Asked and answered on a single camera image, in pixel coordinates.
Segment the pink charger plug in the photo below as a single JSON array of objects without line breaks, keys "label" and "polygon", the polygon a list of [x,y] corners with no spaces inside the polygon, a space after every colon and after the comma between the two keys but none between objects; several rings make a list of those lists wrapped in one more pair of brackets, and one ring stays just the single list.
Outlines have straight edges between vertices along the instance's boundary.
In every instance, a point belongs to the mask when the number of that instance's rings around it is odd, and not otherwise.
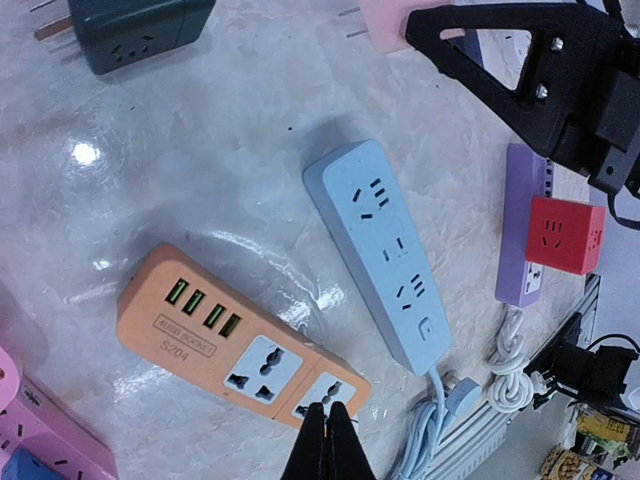
[{"label": "pink charger plug", "polygon": [[408,49],[405,39],[409,14],[414,10],[425,10],[453,5],[447,0],[365,0],[338,14],[344,17],[361,13],[374,48],[381,54]]}]

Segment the red cube socket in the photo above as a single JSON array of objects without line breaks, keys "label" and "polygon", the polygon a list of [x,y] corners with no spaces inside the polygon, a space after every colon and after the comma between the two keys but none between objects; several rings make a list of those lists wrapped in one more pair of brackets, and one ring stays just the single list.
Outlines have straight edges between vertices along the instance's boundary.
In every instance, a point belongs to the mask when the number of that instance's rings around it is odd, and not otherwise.
[{"label": "red cube socket", "polygon": [[606,209],[548,197],[534,197],[525,257],[563,272],[596,269],[604,240]]}]

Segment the white plug adapter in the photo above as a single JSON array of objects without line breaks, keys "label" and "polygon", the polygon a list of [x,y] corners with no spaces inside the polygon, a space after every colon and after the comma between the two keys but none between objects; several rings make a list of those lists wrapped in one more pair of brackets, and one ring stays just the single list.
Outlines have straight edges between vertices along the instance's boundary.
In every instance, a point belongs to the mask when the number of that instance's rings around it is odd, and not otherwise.
[{"label": "white plug adapter", "polygon": [[459,38],[463,52],[510,90],[519,84],[531,33],[525,30],[466,30]]}]

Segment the light blue power strip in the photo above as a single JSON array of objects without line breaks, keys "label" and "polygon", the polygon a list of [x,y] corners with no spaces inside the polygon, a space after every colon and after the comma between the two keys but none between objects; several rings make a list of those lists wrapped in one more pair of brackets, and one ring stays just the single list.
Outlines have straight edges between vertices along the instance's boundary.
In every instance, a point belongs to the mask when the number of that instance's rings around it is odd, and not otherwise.
[{"label": "light blue power strip", "polygon": [[394,360],[416,376],[434,371],[452,333],[380,144],[345,144],[308,166],[303,182]]}]

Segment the snack packet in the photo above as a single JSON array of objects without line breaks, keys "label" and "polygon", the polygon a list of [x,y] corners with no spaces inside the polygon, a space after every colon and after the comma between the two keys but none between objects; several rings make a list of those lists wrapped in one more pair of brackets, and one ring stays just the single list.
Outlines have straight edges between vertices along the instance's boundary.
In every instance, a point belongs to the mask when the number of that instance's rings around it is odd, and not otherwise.
[{"label": "snack packet", "polygon": [[544,460],[540,474],[547,480],[587,480],[592,479],[597,467],[580,455],[556,446]]}]

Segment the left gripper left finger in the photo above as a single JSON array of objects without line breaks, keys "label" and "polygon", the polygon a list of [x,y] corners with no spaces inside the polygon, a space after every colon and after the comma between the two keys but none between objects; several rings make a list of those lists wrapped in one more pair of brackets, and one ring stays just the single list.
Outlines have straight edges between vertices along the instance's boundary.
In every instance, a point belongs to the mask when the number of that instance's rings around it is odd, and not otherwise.
[{"label": "left gripper left finger", "polygon": [[282,474],[283,480],[320,480],[326,477],[325,415],[321,403],[311,403]]}]

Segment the orange power strip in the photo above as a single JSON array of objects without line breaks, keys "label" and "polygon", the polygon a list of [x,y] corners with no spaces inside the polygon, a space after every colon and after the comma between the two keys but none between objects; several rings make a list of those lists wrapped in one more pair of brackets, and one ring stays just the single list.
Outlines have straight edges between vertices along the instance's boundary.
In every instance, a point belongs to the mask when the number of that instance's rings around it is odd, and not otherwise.
[{"label": "orange power strip", "polygon": [[308,407],[356,415],[372,387],[315,344],[164,244],[117,302],[117,337],[145,360],[231,403],[294,428]]}]

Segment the blue plug adapter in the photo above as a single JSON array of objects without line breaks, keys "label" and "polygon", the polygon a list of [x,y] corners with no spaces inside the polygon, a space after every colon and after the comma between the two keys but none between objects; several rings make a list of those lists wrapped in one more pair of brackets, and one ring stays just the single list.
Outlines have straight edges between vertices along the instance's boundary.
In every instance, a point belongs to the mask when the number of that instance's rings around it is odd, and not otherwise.
[{"label": "blue plug adapter", "polygon": [[1,473],[2,480],[64,480],[64,477],[40,462],[24,449],[16,450]]}]

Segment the purple power strip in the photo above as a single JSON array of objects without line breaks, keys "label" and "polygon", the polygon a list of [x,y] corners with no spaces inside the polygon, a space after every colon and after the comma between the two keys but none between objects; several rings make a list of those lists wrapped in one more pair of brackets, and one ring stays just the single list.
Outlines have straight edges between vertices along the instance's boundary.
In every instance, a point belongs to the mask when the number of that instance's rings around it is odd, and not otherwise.
[{"label": "purple power strip", "polygon": [[553,193],[554,167],[528,146],[512,143],[506,152],[505,199],[495,298],[527,307],[540,298],[544,267],[526,259],[532,202]]}]

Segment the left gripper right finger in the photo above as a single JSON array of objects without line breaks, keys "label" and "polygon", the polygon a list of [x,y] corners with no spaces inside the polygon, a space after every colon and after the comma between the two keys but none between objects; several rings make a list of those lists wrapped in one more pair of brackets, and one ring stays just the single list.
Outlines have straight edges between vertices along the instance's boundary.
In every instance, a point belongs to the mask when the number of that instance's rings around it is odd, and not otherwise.
[{"label": "left gripper right finger", "polygon": [[353,422],[341,402],[331,406],[326,425],[326,474],[333,480],[375,480]]}]

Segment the dark green cube socket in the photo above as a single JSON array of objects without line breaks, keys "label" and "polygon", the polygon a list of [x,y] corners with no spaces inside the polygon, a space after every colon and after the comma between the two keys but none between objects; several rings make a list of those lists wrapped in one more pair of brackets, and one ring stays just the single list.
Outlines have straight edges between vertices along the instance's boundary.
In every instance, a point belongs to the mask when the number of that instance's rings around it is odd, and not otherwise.
[{"label": "dark green cube socket", "polygon": [[43,25],[45,40],[73,30],[91,71],[104,75],[195,42],[215,0],[72,0],[69,14]]}]

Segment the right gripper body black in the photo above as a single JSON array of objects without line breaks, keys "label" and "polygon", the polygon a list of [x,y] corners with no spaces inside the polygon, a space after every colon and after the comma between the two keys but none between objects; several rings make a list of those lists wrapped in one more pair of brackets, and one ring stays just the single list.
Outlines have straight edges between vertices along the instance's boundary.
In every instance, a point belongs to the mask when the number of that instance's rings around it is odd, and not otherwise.
[{"label": "right gripper body black", "polygon": [[[442,39],[451,29],[530,33],[517,86]],[[405,38],[534,152],[604,193],[638,194],[639,40],[620,16],[587,4],[445,5],[411,11]]]}]

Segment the pink triangular socket base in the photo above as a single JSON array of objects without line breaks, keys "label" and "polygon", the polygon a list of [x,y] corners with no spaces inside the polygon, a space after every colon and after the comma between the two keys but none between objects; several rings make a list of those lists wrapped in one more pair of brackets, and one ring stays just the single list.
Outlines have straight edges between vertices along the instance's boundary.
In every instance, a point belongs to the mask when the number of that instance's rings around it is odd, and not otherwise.
[{"label": "pink triangular socket base", "polygon": [[1,464],[23,449],[65,479],[117,479],[113,453],[24,380],[1,411]]}]

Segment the pink square plug adapter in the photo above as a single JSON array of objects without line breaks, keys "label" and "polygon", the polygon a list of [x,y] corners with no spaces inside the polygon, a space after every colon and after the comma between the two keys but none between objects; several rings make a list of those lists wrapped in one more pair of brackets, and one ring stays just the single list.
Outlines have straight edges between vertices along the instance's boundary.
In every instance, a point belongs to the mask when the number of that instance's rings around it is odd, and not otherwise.
[{"label": "pink square plug adapter", "polygon": [[0,371],[0,408],[5,410],[18,394],[23,368],[20,359],[4,347],[0,348]]}]

